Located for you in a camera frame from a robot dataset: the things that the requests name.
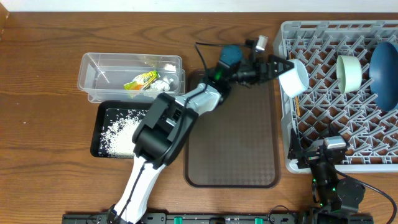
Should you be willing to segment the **white bowl light blue rim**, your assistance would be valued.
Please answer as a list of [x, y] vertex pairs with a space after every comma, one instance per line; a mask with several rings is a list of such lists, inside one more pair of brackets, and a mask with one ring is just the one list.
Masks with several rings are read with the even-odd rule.
[[298, 59], [290, 59], [294, 68], [279, 76], [279, 82], [285, 94], [295, 98], [309, 87], [309, 77], [305, 65]]

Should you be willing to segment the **mint green bowl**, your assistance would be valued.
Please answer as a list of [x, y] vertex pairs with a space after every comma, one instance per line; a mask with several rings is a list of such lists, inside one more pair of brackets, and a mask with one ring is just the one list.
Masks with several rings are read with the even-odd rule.
[[362, 69], [355, 56], [339, 55], [336, 61], [336, 77], [340, 81], [341, 94], [358, 91], [362, 82]]

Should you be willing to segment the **dark blue plate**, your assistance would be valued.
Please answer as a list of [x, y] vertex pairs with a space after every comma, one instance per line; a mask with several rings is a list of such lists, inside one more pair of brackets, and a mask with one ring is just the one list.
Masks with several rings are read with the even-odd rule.
[[397, 109], [397, 44], [381, 42], [374, 49], [369, 68], [371, 92], [383, 111]]

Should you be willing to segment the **white tissue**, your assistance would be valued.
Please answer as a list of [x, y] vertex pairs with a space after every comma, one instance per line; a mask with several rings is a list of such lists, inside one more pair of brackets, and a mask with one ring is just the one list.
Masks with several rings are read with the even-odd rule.
[[149, 91], [169, 91], [173, 78], [163, 78], [161, 80], [156, 80], [150, 84]]

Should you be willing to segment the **green orange snack wrapper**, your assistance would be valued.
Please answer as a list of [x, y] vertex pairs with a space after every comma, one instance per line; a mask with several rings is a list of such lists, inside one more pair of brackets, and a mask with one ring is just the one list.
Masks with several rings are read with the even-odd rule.
[[156, 70], [140, 74], [136, 76], [131, 82], [124, 84], [125, 90], [145, 90], [153, 82], [155, 82], [160, 75]]

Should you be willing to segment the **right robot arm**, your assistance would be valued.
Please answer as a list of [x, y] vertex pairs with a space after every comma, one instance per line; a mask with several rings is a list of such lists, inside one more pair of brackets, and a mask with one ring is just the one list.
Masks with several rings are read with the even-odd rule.
[[310, 169], [313, 201], [320, 205], [305, 212], [302, 223], [353, 223], [351, 216], [364, 198], [362, 184], [338, 178], [335, 164], [345, 158], [349, 142], [331, 125], [328, 131], [328, 137], [306, 149], [301, 148], [296, 132], [290, 131], [288, 158], [295, 159], [299, 169]]

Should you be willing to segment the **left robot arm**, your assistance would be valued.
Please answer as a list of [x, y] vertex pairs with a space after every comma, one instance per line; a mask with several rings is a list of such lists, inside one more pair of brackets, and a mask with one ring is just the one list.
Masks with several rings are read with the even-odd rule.
[[108, 210], [107, 223], [137, 223], [143, 217], [160, 173], [177, 158], [198, 117], [227, 99], [232, 83], [264, 83], [294, 69], [286, 59], [258, 58], [258, 53], [253, 47], [244, 58], [239, 46], [224, 45], [216, 66], [205, 68], [195, 89], [180, 96], [157, 96], [132, 135], [132, 172], [121, 199]]

